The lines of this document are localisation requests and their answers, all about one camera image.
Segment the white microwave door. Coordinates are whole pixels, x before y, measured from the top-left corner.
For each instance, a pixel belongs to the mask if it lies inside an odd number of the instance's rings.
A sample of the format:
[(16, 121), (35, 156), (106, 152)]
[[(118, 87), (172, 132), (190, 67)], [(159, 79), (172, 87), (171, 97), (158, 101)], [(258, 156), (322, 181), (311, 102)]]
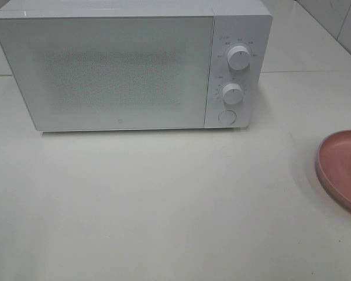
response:
[(201, 128), (213, 18), (0, 19), (38, 131)]

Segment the upper white power knob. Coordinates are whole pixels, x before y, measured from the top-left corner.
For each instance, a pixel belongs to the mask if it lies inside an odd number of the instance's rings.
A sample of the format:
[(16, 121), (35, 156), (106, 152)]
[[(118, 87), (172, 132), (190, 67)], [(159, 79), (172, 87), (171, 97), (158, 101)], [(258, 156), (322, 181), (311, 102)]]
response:
[(242, 44), (231, 47), (227, 54), (228, 65), (232, 70), (240, 71), (250, 64), (251, 51)]

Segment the lower white timer knob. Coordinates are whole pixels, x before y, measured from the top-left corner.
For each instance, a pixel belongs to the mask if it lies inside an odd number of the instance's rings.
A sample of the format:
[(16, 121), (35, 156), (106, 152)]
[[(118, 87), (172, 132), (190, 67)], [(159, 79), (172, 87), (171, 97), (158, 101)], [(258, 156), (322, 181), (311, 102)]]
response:
[(230, 83), (221, 89), (221, 97), (224, 103), (236, 105), (243, 99), (243, 90), (239, 84)]

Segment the round white door button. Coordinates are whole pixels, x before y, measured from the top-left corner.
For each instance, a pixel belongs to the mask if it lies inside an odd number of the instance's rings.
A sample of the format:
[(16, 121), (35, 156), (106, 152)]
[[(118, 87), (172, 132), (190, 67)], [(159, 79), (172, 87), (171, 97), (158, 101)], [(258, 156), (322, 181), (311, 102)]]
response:
[(218, 120), (223, 125), (231, 125), (236, 121), (236, 113), (231, 110), (226, 110), (219, 114)]

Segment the white microwave oven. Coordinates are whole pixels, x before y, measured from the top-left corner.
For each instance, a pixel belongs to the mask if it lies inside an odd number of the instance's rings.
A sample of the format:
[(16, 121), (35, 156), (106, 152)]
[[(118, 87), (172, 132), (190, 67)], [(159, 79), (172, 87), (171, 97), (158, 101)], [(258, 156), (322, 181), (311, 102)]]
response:
[[(9, 1), (0, 9), (0, 19), (207, 16), (213, 18), (213, 25), (204, 126), (172, 129), (245, 128), (252, 114), (253, 98), (273, 20), (261, 1)], [(239, 44), (250, 49), (251, 57), (245, 69), (236, 71), (229, 67), (226, 54), (231, 47)], [(243, 99), (236, 105), (224, 103), (221, 97), (221, 89), (230, 83), (239, 84), (243, 90)], [(219, 114), (226, 110), (236, 113), (236, 121), (231, 125), (223, 125), (218, 120)]]

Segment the pink round plate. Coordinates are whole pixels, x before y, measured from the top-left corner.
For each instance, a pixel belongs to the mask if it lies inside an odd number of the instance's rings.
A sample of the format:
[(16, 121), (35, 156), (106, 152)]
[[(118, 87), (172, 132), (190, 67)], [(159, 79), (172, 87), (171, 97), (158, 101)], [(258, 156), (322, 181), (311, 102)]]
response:
[(325, 191), (351, 212), (351, 130), (335, 132), (321, 142), (315, 170)]

